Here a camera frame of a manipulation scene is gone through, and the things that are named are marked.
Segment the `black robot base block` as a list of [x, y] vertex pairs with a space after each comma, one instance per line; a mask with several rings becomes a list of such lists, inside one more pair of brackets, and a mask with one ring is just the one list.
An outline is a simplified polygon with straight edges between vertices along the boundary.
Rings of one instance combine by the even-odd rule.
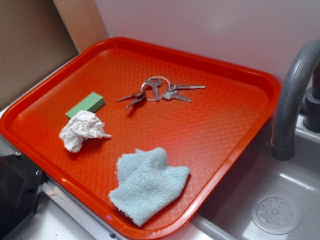
[[0, 158], [0, 238], [7, 240], [36, 215], [45, 172], [26, 155]]

